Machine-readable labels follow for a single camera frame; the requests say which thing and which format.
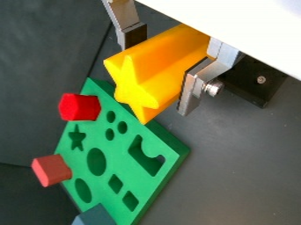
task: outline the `circular hole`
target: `circular hole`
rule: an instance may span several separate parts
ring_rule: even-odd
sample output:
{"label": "circular hole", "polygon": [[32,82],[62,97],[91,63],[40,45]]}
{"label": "circular hole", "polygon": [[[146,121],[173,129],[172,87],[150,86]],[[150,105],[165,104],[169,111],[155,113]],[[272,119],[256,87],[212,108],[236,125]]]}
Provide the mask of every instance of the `circular hole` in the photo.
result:
{"label": "circular hole", "polygon": [[107,129],[106,131],[106,138],[109,141],[114,139],[114,131],[111,129]]}
{"label": "circular hole", "polygon": [[114,111],[109,111],[107,113],[107,120],[110,123],[113,123],[117,119],[117,115],[115,115],[115,112]]}
{"label": "circular hole", "polygon": [[87,164],[90,171],[95,176],[101,176],[105,173],[107,162],[105,154],[98,148],[91,149],[87,156]]}
{"label": "circular hole", "polygon": [[126,132],[127,132],[127,124],[126,124],[126,122],[122,121],[118,124],[118,131],[119,131],[121,134],[126,134]]}
{"label": "circular hole", "polygon": [[90,203],[91,200],[93,200],[91,190],[90,190],[90,187],[86,184],[86,182],[79,178],[75,180],[75,189],[77,189],[77,192],[81,196],[81,199],[86,203]]}

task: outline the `green foam board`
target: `green foam board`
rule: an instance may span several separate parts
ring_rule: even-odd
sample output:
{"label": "green foam board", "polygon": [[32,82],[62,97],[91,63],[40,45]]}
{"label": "green foam board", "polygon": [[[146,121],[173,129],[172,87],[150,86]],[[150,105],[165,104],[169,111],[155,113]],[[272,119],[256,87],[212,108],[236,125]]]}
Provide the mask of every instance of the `green foam board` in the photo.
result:
{"label": "green foam board", "polygon": [[102,204],[117,224],[135,224],[190,149],[154,120],[139,123],[109,83],[89,78],[82,94],[98,97],[102,112],[67,123],[55,151],[73,170],[63,186],[83,212]]}

